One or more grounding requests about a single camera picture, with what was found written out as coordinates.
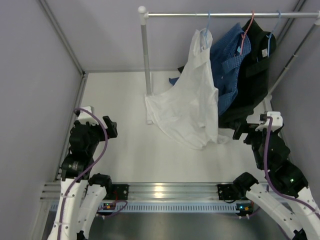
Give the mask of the light blue hanger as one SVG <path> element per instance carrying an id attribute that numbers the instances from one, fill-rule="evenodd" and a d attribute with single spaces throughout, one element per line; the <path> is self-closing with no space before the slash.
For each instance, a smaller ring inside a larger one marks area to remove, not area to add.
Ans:
<path id="1" fill-rule="evenodd" d="M 210 27 L 210 22 L 211 22 L 211 12 L 207 12 L 207 22 L 206 22 L 206 27 L 205 30 L 201 33 L 202 35 L 202 41 L 203 41 L 203 46 L 202 49 L 207 49 L 209 47 L 208 45 L 208 32 L 209 32 L 209 27 Z"/>

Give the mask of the white shirt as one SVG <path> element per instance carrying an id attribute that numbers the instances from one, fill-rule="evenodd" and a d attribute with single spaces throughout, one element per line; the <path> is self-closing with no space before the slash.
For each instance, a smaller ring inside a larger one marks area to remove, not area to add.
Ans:
<path id="1" fill-rule="evenodd" d="M 208 29 L 196 30 L 177 82 L 169 90 L 145 98 L 152 122 L 168 137 L 194 150 L 202 150 L 209 142 L 230 140 L 219 133 L 219 90 L 214 86 L 210 62 L 212 41 Z"/>

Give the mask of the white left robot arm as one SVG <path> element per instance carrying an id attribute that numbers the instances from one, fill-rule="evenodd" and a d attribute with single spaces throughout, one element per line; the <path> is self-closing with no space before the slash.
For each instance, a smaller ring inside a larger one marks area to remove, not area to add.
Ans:
<path id="1" fill-rule="evenodd" d="M 113 195 L 112 180 L 104 174 L 90 175 L 99 143 L 118 136 L 117 123 L 79 116 L 70 131 L 69 150 L 61 165 L 60 196 L 50 240 L 87 240 L 102 200 Z"/>

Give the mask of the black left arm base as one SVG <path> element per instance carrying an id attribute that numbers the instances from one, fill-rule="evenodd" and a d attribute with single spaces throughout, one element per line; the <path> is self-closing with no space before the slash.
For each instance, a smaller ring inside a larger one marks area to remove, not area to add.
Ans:
<path id="1" fill-rule="evenodd" d="M 127 200 L 129 195 L 129 185 L 128 184 L 112 184 L 106 189 L 106 196 L 103 200 L 108 201 L 118 201 Z"/>

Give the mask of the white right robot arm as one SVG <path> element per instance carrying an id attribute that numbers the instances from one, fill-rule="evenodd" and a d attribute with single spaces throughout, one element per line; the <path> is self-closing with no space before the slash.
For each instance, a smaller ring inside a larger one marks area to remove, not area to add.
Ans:
<path id="1" fill-rule="evenodd" d="M 283 198 L 284 206 L 252 174 L 242 173 L 232 183 L 232 192 L 246 198 L 272 218 L 290 240 L 318 240 L 320 238 L 320 208 L 315 202 L 303 172 L 288 159 L 290 149 L 279 137 L 281 127 L 272 129 L 267 117 L 262 124 L 240 123 L 233 139 L 245 133 L 243 141 L 250 145 L 256 166 L 265 174 L 269 189 Z"/>

